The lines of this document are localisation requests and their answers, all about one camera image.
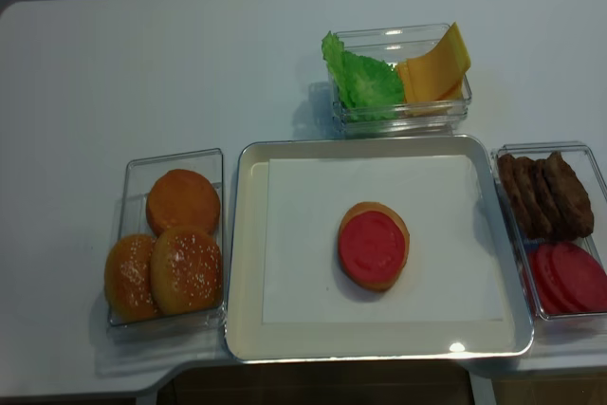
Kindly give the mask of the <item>green lettuce leaf front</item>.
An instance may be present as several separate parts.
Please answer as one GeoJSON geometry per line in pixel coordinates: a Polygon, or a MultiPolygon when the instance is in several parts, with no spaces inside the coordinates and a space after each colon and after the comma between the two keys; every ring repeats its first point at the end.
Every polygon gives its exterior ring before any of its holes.
{"type": "Polygon", "coordinates": [[[342,54],[343,103],[351,109],[401,104],[404,85],[398,73],[384,61],[345,51],[342,54]]]}

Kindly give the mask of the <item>green lettuce leaf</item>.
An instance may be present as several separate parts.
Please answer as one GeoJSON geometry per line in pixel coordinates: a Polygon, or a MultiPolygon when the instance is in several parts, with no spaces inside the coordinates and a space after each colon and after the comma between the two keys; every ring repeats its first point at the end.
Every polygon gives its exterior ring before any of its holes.
{"type": "Polygon", "coordinates": [[[343,52],[343,42],[329,31],[322,39],[322,56],[339,90],[342,90],[344,85],[343,52]]]}
{"type": "Polygon", "coordinates": [[[398,73],[384,61],[345,51],[342,54],[343,103],[351,109],[401,104],[404,85],[398,73]]]}

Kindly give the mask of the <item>green lettuce leaf back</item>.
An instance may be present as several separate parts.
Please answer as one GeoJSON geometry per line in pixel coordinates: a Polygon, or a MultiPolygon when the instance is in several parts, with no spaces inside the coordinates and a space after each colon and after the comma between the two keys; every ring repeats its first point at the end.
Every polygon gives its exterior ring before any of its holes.
{"type": "Polygon", "coordinates": [[[329,31],[322,39],[322,56],[339,90],[342,90],[344,85],[343,52],[343,42],[329,31]]]}

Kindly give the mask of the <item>clear lettuce cheese container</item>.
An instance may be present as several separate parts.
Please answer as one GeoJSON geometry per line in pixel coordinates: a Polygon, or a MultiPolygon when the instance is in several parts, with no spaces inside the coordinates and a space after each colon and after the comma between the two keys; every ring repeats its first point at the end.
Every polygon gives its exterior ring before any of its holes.
{"type": "MultiPolygon", "coordinates": [[[[448,24],[342,31],[337,37],[347,51],[394,67],[431,51],[446,34],[448,24]]],[[[330,100],[335,129],[346,138],[397,137],[453,132],[468,116],[471,89],[467,79],[442,101],[390,106],[347,107],[336,83],[330,100]]]]}

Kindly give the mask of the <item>plain bun bottom half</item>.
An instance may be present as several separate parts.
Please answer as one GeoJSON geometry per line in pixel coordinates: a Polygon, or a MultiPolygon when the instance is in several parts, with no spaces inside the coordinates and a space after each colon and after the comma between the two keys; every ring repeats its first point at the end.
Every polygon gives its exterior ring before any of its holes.
{"type": "Polygon", "coordinates": [[[156,236],[177,226],[196,226],[213,235],[220,212],[220,198],[210,181],[184,169],[171,170],[159,178],[146,202],[146,219],[156,236]]]}

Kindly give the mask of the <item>right sesame bun top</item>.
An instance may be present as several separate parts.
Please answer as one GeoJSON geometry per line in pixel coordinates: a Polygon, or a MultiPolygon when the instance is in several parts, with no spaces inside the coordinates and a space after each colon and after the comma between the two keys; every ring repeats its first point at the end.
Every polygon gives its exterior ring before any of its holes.
{"type": "Polygon", "coordinates": [[[153,298],[164,315],[206,311],[221,304],[221,249],[199,227],[177,226],[160,234],[150,275],[153,298]]]}

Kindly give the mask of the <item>sesame bun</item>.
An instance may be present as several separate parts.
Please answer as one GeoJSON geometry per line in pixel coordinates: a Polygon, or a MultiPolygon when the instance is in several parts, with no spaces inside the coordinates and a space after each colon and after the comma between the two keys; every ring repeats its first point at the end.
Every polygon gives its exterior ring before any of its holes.
{"type": "Polygon", "coordinates": [[[199,227],[177,226],[160,234],[150,275],[153,298],[164,315],[206,311],[221,304],[221,249],[199,227]]]}
{"type": "Polygon", "coordinates": [[[123,322],[157,318],[160,310],[152,295],[150,261],[156,238],[148,234],[125,236],[109,251],[104,268],[104,294],[123,322]]]}

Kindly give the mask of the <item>yellow cheese slices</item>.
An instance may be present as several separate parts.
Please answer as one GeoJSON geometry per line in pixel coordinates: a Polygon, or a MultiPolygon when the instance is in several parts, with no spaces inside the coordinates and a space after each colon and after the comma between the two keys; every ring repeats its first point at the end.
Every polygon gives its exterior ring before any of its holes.
{"type": "Polygon", "coordinates": [[[460,99],[470,66],[468,49],[454,22],[429,52],[395,66],[404,87],[404,103],[419,106],[460,99]]]}

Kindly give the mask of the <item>clear plastic bun container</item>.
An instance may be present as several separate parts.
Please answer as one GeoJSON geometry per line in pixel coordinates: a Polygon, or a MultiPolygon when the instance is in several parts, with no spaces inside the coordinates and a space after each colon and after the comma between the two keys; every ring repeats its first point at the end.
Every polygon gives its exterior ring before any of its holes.
{"type": "MultiPolygon", "coordinates": [[[[133,234],[152,235],[154,231],[147,221],[146,204],[153,185],[170,171],[183,169],[206,177],[219,203],[224,203],[224,156],[219,148],[173,154],[167,156],[134,159],[126,165],[117,238],[133,234]]],[[[126,322],[113,308],[107,311],[110,332],[126,333],[145,328],[150,332],[181,328],[184,331],[199,327],[215,328],[226,317],[226,293],[220,294],[219,303],[208,310],[187,312],[178,316],[158,316],[143,322],[126,322]]]]}

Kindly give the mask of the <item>silver metal tray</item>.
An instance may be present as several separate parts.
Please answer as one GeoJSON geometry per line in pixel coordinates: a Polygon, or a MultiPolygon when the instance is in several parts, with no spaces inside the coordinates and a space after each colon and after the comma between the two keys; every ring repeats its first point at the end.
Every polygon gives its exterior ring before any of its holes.
{"type": "MultiPolygon", "coordinates": [[[[422,136],[362,140],[258,142],[238,163],[226,342],[248,362],[311,359],[482,359],[524,353],[534,335],[506,232],[487,150],[476,138],[422,136]],[[277,322],[263,319],[269,164],[276,159],[371,159],[465,156],[474,165],[490,229],[505,315],[467,322],[277,322]]],[[[342,272],[376,293],[395,285],[411,235],[391,208],[371,201],[340,221],[336,253],[342,272]]]]}

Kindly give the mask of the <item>white paper sheet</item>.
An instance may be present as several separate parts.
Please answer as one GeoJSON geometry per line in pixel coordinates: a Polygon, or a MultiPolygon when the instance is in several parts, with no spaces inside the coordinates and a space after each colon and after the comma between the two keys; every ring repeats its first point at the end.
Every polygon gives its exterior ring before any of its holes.
{"type": "Polygon", "coordinates": [[[265,322],[467,322],[504,315],[492,236],[467,157],[270,162],[265,322]],[[411,235],[408,262],[383,293],[355,285],[337,259],[340,221],[362,201],[394,210],[411,235]]]}

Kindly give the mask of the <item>left sesame bun top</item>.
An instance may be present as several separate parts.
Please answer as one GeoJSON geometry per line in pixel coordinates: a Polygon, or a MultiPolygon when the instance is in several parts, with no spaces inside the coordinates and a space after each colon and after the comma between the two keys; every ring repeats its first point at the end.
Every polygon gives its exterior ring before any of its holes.
{"type": "Polygon", "coordinates": [[[104,268],[104,294],[123,322],[157,318],[160,310],[152,295],[150,261],[156,238],[148,234],[125,236],[109,251],[104,268]]]}

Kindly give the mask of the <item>brown meat patties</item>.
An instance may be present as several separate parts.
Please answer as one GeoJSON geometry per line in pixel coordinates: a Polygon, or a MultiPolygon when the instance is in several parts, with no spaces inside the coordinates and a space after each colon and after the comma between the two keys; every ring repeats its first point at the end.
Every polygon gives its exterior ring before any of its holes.
{"type": "Polygon", "coordinates": [[[497,169],[523,238],[574,241],[594,232],[589,194],[561,152],[538,159],[502,154],[497,169]]]}

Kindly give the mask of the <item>clear patty tomato container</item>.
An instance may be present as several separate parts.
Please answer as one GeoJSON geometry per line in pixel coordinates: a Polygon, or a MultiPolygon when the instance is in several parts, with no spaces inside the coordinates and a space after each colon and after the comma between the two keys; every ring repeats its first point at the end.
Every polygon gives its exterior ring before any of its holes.
{"type": "Polygon", "coordinates": [[[545,314],[541,307],[540,298],[533,281],[531,266],[528,259],[529,254],[542,244],[570,242],[590,253],[606,272],[606,182],[603,179],[591,149],[585,144],[575,141],[508,144],[492,152],[491,157],[493,159],[492,170],[496,189],[500,198],[500,205],[505,217],[508,235],[514,248],[514,255],[518,264],[518,271],[523,284],[524,294],[531,309],[539,318],[545,321],[605,318],[606,311],[604,313],[554,316],[545,314]],[[498,175],[497,157],[502,154],[511,153],[514,156],[528,156],[532,159],[538,159],[546,158],[550,153],[555,151],[562,153],[563,158],[574,169],[579,180],[589,194],[595,216],[594,232],[585,238],[579,238],[574,241],[529,241],[523,238],[523,234],[517,226],[513,212],[506,199],[506,192],[498,175]]]}

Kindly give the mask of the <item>red tomato slices in container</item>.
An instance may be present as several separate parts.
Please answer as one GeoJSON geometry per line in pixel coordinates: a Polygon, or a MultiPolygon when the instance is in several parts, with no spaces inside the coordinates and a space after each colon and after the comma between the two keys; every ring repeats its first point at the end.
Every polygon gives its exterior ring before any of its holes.
{"type": "Polygon", "coordinates": [[[586,250],[570,242],[542,244],[528,259],[545,314],[606,311],[606,272],[586,250]]]}

